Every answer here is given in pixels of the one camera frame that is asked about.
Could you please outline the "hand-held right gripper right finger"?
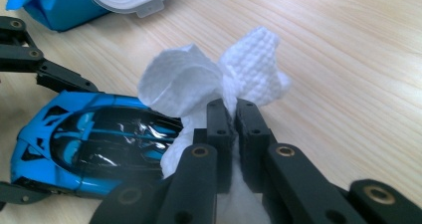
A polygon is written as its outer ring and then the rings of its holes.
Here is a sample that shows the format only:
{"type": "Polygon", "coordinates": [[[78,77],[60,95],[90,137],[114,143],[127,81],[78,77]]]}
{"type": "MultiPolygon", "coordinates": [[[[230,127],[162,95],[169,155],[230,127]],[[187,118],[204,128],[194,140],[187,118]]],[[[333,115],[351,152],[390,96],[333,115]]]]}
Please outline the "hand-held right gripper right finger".
{"type": "Polygon", "coordinates": [[[235,126],[239,134],[239,154],[243,179],[254,193],[264,188],[264,157],[274,140],[259,108],[238,99],[235,126]]]}

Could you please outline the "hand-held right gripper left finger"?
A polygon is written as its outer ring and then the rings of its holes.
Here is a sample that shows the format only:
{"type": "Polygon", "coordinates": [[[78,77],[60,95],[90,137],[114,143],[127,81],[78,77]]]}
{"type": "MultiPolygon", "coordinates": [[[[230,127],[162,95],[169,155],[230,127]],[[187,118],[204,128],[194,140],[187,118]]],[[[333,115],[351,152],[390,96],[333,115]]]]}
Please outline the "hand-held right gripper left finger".
{"type": "Polygon", "coordinates": [[[228,193],[232,179],[234,131],[232,119],[222,99],[207,105],[206,126],[194,130],[193,142],[206,143],[217,150],[217,191],[228,193]]]}

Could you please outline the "blue toy car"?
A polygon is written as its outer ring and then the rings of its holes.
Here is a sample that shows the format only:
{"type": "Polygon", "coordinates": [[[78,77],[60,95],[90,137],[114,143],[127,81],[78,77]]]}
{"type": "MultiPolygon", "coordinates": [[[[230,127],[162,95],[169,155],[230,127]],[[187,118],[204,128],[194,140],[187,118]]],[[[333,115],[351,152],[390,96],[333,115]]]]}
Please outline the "blue toy car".
{"type": "Polygon", "coordinates": [[[181,130],[178,118],[134,97],[62,92],[19,132],[11,182],[103,197],[129,180],[161,178],[162,155],[181,130]]]}

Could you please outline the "blue wet wipes pack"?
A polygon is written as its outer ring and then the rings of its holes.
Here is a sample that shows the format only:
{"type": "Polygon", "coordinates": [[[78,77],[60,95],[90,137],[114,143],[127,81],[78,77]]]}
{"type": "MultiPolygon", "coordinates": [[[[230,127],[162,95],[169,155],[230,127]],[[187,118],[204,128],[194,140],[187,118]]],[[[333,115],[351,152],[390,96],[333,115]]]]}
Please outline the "blue wet wipes pack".
{"type": "Polygon", "coordinates": [[[7,0],[6,10],[24,9],[53,31],[67,31],[108,12],[146,17],[164,8],[165,0],[7,0]]]}

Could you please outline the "white wet wipe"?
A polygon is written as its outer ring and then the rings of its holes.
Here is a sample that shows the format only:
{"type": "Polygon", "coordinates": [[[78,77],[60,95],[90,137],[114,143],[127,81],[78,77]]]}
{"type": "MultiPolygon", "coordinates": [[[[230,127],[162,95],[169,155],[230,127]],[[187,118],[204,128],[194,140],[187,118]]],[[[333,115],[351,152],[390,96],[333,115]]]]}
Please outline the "white wet wipe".
{"type": "Polygon", "coordinates": [[[261,107],[281,98],[291,79],[276,62],[279,37],[257,27],[213,63],[194,44],[168,49],[147,66],[138,84],[138,98],[167,116],[179,117],[183,129],[165,151],[160,165],[165,177],[176,171],[183,150],[193,143],[196,128],[206,126],[206,106],[221,99],[229,116],[238,99],[261,107]]]}

